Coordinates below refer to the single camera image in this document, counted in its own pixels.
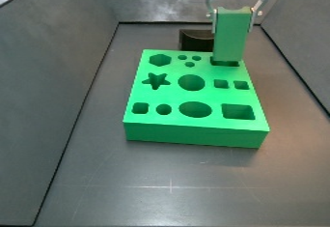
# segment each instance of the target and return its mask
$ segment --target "star-shaped hole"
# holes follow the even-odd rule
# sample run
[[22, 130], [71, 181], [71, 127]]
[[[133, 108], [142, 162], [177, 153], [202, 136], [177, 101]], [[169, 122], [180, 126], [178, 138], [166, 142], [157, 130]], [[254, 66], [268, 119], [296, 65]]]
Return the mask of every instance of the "star-shaped hole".
[[170, 82], [166, 80], [168, 74], [156, 75], [149, 73], [149, 79], [144, 80], [144, 84], [152, 84], [153, 90], [160, 90], [162, 85], [170, 85]]

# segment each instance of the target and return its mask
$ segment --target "gray wall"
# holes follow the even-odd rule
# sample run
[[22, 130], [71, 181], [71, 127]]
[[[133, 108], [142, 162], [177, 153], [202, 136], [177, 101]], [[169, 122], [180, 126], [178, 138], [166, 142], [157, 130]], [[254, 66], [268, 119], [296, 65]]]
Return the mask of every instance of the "gray wall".
[[118, 21], [103, 0], [0, 9], [0, 225], [31, 225]]
[[278, 0], [262, 26], [330, 112], [330, 0]]
[[[214, 0], [214, 7], [224, 6], [229, 9], [253, 7], [258, 0]], [[265, 14], [276, 0], [270, 0]], [[109, 0], [114, 13], [122, 22], [209, 22], [205, 0]]]

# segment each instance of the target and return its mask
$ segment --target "rectangular hole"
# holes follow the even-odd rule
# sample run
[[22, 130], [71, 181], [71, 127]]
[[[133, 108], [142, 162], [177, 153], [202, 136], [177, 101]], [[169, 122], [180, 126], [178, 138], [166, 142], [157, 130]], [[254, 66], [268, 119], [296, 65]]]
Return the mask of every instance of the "rectangular hole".
[[145, 115], [149, 113], [150, 104], [145, 102], [137, 102], [133, 106], [131, 112], [134, 114]]
[[213, 56], [210, 57], [210, 63], [212, 63], [212, 66], [232, 67], [232, 68], [240, 67], [238, 61], [214, 61]]
[[222, 104], [222, 113], [226, 119], [256, 120], [250, 105]]

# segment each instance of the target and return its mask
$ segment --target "small circular hole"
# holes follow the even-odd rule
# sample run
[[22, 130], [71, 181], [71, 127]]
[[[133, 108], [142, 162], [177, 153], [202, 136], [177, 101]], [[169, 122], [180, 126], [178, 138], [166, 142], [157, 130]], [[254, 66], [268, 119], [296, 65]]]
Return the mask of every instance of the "small circular hole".
[[186, 67], [193, 68], [196, 66], [194, 62], [186, 62]]
[[161, 115], [168, 115], [172, 112], [172, 107], [168, 104], [161, 104], [157, 108], [157, 111]]
[[188, 56], [186, 55], [180, 55], [178, 58], [180, 58], [180, 60], [188, 60]]
[[193, 59], [194, 59], [196, 61], [200, 61], [200, 60], [202, 59], [202, 57], [201, 57], [201, 56], [193, 56]]

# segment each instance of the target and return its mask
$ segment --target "metal bracket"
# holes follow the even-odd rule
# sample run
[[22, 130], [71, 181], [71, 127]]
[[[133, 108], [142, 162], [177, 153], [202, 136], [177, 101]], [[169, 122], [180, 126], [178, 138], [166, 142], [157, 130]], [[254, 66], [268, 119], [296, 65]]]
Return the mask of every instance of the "metal bracket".
[[253, 30], [253, 25], [254, 25], [254, 20], [256, 20], [257, 15], [258, 16], [264, 15], [262, 8], [268, 2], [269, 2], [269, 0], [258, 0], [254, 7], [252, 8], [253, 15], [252, 15], [249, 32], [252, 32], [252, 30]]
[[216, 27], [217, 27], [217, 9], [212, 6], [213, 0], [205, 0], [205, 4], [208, 6], [209, 13], [206, 14], [206, 17], [212, 20], [212, 33], [216, 34]]

